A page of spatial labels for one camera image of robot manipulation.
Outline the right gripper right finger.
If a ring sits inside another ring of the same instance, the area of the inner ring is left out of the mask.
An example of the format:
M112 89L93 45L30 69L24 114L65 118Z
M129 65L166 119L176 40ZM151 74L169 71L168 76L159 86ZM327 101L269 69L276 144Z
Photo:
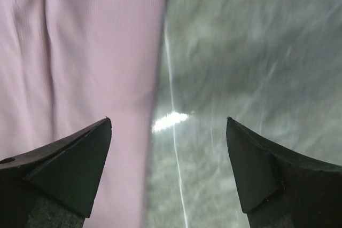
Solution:
M250 227L341 227L341 166L285 148L230 117L226 138Z

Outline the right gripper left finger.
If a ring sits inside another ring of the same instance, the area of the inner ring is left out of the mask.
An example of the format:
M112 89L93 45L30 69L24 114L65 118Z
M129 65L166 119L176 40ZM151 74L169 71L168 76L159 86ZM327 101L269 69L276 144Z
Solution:
M1 227L82 227L91 215L111 137L106 117L1 160Z

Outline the pink tank top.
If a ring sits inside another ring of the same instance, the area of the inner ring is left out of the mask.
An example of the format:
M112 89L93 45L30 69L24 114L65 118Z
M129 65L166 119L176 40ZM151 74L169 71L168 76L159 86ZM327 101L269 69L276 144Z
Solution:
M86 227L144 226L165 1L1 0L1 158L112 121Z

